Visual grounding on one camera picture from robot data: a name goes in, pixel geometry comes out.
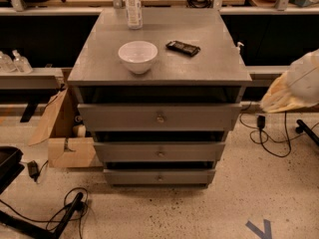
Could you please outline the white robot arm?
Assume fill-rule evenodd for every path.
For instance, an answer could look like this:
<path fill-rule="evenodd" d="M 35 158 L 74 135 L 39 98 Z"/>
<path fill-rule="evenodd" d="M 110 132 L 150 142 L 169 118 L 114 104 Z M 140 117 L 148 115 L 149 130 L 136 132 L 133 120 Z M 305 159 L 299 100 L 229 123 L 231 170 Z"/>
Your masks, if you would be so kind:
<path fill-rule="evenodd" d="M 260 101 L 266 113 L 281 113 L 319 104 L 319 50 L 294 61 Z"/>

